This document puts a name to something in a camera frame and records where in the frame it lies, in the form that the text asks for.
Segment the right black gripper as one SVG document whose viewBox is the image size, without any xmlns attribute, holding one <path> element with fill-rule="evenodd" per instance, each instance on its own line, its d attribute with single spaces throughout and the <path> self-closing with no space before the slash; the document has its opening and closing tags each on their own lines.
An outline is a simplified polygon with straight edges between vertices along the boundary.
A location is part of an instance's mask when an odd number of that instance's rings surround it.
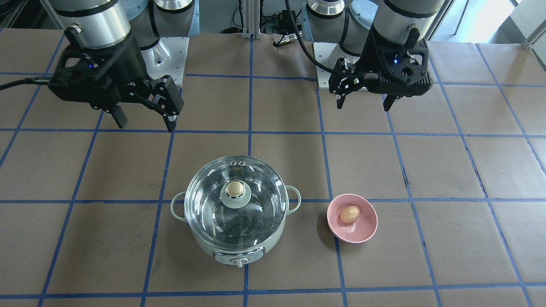
<svg viewBox="0 0 546 307">
<path fill-rule="evenodd" d="M 176 130 L 183 98 L 170 75 L 150 79 L 139 45 L 132 33 L 113 46 L 91 49 L 83 45 L 83 33 L 76 26 L 65 32 L 70 44 L 57 63 L 48 88 L 63 101 L 88 103 L 109 114 L 118 128 L 128 119 L 123 103 L 140 103 L 162 116 L 166 129 Z"/>
</svg>

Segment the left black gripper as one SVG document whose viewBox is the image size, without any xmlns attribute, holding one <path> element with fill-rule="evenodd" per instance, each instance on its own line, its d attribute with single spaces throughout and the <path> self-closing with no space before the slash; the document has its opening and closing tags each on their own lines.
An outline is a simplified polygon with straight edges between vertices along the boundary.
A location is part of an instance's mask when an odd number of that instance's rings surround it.
<svg viewBox="0 0 546 307">
<path fill-rule="evenodd" d="M 382 36 L 375 26 L 357 61 L 353 64 L 338 58 L 329 78 L 329 92 L 335 96 L 336 108 L 342 109 L 347 95 L 363 87 L 371 93 L 386 95 L 383 110 L 389 112 L 401 96 L 421 96 L 433 85 L 428 70 L 429 49 L 415 25 L 406 27 L 402 43 L 393 43 Z"/>
</svg>

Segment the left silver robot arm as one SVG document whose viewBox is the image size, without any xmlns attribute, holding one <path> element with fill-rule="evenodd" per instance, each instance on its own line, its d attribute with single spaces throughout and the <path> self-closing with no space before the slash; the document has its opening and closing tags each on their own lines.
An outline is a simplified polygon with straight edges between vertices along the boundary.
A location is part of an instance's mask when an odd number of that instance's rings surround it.
<svg viewBox="0 0 546 307">
<path fill-rule="evenodd" d="M 302 6 L 299 43 L 335 43 L 341 52 L 329 66 L 306 47 L 318 68 L 330 74 L 329 92 L 341 109 L 347 95 L 366 89 L 385 95 L 383 109 L 394 101 L 421 96 L 433 87 L 425 35 L 442 0 L 308 0 Z"/>
</svg>

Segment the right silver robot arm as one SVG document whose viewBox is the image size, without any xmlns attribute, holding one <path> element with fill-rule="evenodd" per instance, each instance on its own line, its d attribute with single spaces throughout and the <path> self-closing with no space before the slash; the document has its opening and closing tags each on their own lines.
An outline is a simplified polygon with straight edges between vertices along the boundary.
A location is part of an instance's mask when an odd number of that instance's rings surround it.
<svg viewBox="0 0 546 307">
<path fill-rule="evenodd" d="M 51 0 L 70 42 L 48 88 L 63 101 L 110 114 L 119 128 L 121 103 L 155 111 L 174 132 L 189 37 L 200 31 L 197 0 Z"/>
</svg>

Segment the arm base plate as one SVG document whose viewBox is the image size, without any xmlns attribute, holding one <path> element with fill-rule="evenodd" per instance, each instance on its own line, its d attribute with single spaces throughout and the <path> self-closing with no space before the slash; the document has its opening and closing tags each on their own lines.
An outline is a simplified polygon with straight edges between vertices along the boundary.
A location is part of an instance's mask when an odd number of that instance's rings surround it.
<svg viewBox="0 0 546 307">
<path fill-rule="evenodd" d="M 344 58 L 350 64 L 355 64 L 360 54 L 347 54 L 338 43 L 314 42 L 312 43 L 315 59 L 327 68 L 333 69 L 339 58 Z M 316 67 L 317 86 L 319 90 L 329 90 L 330 73 Z"/>
<path fill-rule="evenodd" d="M 142 49 L 148 75 L 154 79 L 169 75 L 181 87 L 189 41 L 187 37 L 160 38 L 154 46 Z"/>
</svg>

